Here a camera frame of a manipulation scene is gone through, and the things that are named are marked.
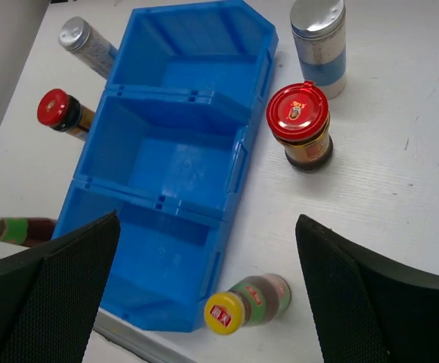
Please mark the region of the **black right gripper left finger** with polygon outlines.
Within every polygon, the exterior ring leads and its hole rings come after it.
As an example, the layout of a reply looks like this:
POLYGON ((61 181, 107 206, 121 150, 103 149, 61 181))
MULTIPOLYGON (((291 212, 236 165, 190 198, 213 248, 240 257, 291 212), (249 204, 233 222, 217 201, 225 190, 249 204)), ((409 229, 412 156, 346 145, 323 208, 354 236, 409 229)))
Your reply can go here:
POLYGON ((81 362, 120 238, 108 213, 0 259, 0 362, 81 362))

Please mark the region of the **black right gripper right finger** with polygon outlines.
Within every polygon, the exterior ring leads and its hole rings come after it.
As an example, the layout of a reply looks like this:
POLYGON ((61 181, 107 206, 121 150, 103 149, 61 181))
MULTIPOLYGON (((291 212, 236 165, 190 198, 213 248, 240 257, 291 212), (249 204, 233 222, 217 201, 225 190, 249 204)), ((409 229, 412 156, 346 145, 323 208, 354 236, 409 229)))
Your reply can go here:
POLYGON ((366 249, 306 215, 295 237, 325 362, 439 362, 439 275, 366 249))

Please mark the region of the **yellow-cap sauce bottle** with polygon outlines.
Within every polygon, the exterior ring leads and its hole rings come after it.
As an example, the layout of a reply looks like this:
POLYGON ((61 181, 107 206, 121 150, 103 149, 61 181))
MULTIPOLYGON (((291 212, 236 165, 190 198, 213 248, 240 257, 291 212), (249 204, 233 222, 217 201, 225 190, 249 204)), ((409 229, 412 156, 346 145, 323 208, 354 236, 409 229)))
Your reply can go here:
POLYGON ((48 218, 0 217, 0 242, 36 247, 52 239, 56 223, 48 218))
POLYGON ((216 334, 271 322, 290 305, 291 289, 277 274, 249 276, 227 291, 213 294, 204 307, 204 322, 216 334))

